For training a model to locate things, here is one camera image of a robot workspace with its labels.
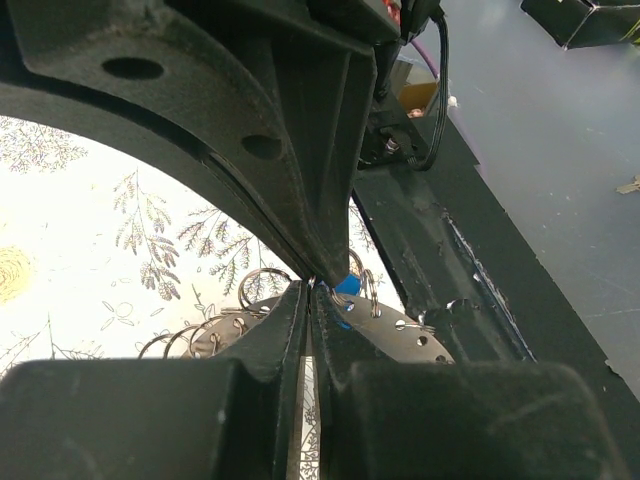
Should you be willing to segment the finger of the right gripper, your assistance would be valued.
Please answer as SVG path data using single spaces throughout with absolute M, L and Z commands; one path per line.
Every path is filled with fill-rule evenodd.
M 1 111 L 181 181 L 304 276 L 330 262 L 283 117 L 223 45 L 162 1 L 5 1 Z

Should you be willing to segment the metal disc with keyrings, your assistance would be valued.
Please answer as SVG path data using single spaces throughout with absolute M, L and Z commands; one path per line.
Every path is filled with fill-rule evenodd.
M 357 332 L 387 356 L 399 362 L 427 362 L 453 364 L 452 354 L 435 336 L 435 328 L 423 321 L 416 321 L 379 301 L 373 273 L 366 269 L 358 255 L 349 255 L 355 269 L 350 273 L 359 276 L 362 290 L 359 296 L 349 296 L 355 307 L 346 313 L 338 308 L 336 324 L 348 332 Z M 252 299 L 246 289 L 248 283 L 267 276 L 275 280 L 292 281 L 290 275 L 273 267 L 261 267 L 249 272 L 238 287 L 239 305 L 226 308 L 215 314 L 210 307 L 203 309 L 204 321 L 188 324 L 181 330 L 155 336 L 138 348 L 138 357 L 143 358 L 152 346 L 164 345 L 161 356 L 170 356 L 173 345 L 182 341 L 185 350 L 183 358 L 206 359 L 220 354 L 252 328 L 259 325 L 273 310 L 279 300 L 271 297 L 265 300 Z

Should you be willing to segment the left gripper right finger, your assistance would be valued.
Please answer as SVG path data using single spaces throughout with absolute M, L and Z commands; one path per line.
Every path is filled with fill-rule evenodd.
M 621 479 L 625 462 L 571 369 L 398 362 L 310 296 L 324 479 Z

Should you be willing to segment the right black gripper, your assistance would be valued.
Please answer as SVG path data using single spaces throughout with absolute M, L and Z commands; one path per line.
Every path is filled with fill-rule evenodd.
M 269 246 L 298 272 L 339 283 L 358 157 L 360 169 L 405 163 L 427 171 L 436 161 L 445 131 L 441 3 L 174 1 L 171 8 L 196 90 L 177 124 L 211 149 L 256 207 Z M 427 140 L 391 83 L 401 48 L 429 22 L 439 34 L 440 74 Z

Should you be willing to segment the blue key tag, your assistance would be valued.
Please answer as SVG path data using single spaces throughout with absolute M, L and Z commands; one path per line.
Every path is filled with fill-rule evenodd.
M 359 276 L 350 273 L 339 285 L 330 289 L 330 298 L 343 313 L 349 312 L 355 307 L 348 297 L 360 295 L 362 282 L 363 280 Z

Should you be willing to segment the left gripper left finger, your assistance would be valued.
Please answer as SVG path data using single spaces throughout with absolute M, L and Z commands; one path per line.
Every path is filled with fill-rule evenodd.
M 38 360 L 1 383 L 5 479 L 283 479 L 308 288 L 205 360 Z

